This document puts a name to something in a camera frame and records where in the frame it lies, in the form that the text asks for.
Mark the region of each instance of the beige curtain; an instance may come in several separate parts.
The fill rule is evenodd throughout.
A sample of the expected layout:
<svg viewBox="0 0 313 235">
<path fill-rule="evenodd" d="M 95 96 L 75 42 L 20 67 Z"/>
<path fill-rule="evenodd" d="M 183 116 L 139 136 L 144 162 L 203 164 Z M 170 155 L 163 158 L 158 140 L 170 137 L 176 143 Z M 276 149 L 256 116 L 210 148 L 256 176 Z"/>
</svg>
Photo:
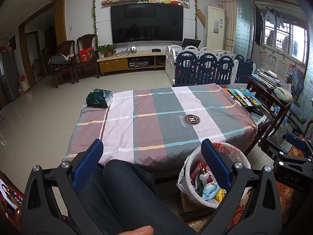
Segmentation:
<svg viewBox="0 0 313 235">
<path fill-rule="evenodd" d="M 221 0 L 225 10 L 224 50 L 234 52 L 237 22 L 236 0 Z"/>
</svg>

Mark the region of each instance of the playpen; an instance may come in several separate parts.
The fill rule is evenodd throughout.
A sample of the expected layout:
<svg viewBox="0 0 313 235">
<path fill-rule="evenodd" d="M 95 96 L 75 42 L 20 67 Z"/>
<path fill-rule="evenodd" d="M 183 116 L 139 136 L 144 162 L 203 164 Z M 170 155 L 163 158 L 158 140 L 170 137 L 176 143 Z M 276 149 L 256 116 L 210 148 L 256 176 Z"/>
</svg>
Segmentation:
<svg viewBox="0 0 313 235">
<path fill-rule="evenodd" d="M 194 46 L 185 50 L 178 45 L 167 46 L 165 50 L 165 72 L 173 86 L 236 84 L 246 86 L 247 78 L 255 71 L 255 63 L 246 61 L 241 55 L 225 50 L 211 51 Z"/>
</svg>

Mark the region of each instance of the tv stand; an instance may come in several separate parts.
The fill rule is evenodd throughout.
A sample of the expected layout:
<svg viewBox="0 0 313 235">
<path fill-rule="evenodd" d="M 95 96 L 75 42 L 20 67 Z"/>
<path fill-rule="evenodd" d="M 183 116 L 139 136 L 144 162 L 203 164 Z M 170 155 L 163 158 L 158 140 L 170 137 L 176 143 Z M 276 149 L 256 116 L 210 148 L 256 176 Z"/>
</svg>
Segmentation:
<svg viewBox="0 0 313 235">
<path fill-rule="evenodd" d="M 148 67 L 135 67 L 129 68 L 128 67 L 128 60 L 129 58 L 148 58 L 150 60 L 150 65 Z M 127 56 L 110 56 L 99 58 L 97 60 L 100 66 L 100 72 L 102 74 L 107 72 L 115 72 L 115 71 L 131 71 L 131 70 L 142 70 L 142 69 L 154 69 L 163 68 L 165 69 L 165 51 L 162 50 L 161 52 L 152 52 L 151 50 L 147 51 L 137 51 L 135 54 L 129 53 Z"/>
</svg>

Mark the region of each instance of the round logo on tablecloth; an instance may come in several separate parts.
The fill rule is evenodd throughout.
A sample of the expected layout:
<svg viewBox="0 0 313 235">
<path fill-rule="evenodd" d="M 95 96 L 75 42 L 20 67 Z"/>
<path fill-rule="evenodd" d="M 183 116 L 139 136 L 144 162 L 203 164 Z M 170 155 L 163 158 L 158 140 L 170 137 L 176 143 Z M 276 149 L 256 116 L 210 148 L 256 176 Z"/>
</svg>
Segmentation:
<svg viewBox="0 0 313 235">
<path fill-rule="evenodd" d="M 184 119 L 185 119 L 185 122 L 190 125 L 197 125 L 198 123 L 200 123 L 200 118 L 193 114 L 189 114 L 185 116 Z"/>
</svg>

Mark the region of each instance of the green tissue package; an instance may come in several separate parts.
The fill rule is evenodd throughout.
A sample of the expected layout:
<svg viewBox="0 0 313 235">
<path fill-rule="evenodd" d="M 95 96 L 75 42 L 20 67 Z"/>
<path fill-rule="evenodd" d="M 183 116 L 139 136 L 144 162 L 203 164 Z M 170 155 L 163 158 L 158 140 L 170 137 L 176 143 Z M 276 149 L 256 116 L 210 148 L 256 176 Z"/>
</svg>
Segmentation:
<svg viewBox="0 0 313 235">
<path fill-rule="evenodd" d="M 113 101 L 112 91 L 103 89 L 94 89 L 86 97 L 88 107 L 108 108 Z"/>
</svg>

